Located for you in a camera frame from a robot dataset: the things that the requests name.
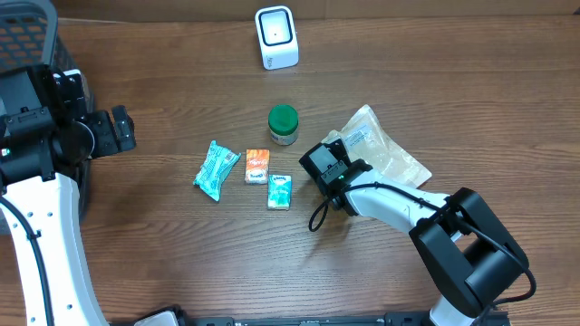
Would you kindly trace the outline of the white pouch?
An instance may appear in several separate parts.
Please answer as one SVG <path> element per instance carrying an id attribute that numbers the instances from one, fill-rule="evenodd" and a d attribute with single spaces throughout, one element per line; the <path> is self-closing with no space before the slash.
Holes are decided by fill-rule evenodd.
<path id="1" fill-rule="evenodd" d="M 331 130 L 322 142 L 337 139 L 345 145 L 351 161 L 361 158 L 395 182 L 417 188 L 432 177 L 427 168 L 387 135 L 368 104 L 357 110 L 341 130 Z"/>

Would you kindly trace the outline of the green round lid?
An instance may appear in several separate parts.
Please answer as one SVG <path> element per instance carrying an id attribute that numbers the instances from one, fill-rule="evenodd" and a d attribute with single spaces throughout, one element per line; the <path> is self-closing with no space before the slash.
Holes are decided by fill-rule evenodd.
<path id="1" fill-rule="evenodd" d="M 268 114 L 271 139 L 278 145 L 289 146 L 298 138 L 299 116 L 294 107 L 280 104 Z"/>

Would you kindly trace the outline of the orange snack packet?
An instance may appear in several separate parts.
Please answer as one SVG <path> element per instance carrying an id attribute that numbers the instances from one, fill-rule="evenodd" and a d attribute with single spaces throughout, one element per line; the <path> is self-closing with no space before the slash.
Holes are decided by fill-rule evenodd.
<path id="1" fill-rule="evenodd" d="M 268 149 L 248 149 L 246 151 L 245 182 L 250 185 L 266 184 L 269 162 L 270 151 Z"/>

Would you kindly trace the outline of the teal snack packet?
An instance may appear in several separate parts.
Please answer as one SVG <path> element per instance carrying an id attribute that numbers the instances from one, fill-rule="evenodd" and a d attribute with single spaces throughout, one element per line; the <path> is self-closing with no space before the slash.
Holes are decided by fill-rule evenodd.
<path id="1" fill-rule="evenodd" d="M 193 185 L 198 186 L 206 195 L 218 202 L 222 185 L 240 157 L 240 153 L 235 153 L 212 140 Z"/>

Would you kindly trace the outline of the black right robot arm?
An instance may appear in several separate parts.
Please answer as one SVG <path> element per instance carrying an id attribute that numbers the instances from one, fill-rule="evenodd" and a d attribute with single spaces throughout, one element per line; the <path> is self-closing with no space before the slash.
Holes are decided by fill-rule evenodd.
<path id="1" fill-rule="evenodd" d="M 329 207 L 371 217 L 413 242 L 441 297 L 417 325 L 507 325 L 498 306 L 531 298 L 537 281 L 527 255 L 486 201 L 461 188 L 452 195 L 404 186 L 365 160 L 352 160 L 341 140 L 319 143 L 299 160 L 323 203 L 309 230 L 317 231 Z"/>

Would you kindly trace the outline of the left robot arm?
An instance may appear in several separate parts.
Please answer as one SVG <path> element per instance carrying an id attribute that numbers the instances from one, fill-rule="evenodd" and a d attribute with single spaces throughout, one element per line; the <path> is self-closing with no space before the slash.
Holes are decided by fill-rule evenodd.
<path id="1" fill-rule="evenodd" d="M 105 325 L 80 230 L 83 164 L 135 148 L 126 109 L 86 110 L 82 75 L 37 64 L 1 76 L 1 211 L 30 325 Z"/>

